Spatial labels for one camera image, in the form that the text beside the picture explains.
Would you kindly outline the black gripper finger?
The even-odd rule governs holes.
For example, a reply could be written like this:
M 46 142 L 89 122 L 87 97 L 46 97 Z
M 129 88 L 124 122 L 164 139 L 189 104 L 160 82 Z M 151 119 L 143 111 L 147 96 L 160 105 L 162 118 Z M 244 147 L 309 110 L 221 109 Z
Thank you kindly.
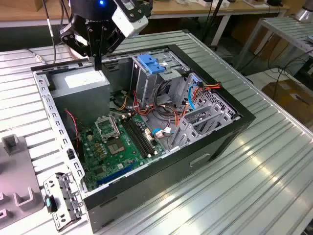
M 100 37 L 99 56 L 97 57 L 97 69 L 102 69 L 102 57 L 113 53 L 125 39 L 124 34 L 118 28 L 102 27 Z
M 61 26 L 59 35 L 63 43 L 70 47 L 76 54 L 87 57 L 91 61 L 93 68 L 97 70 L 98 53 L 92 49 L 88 40 L 74 31 L 71 23 Z

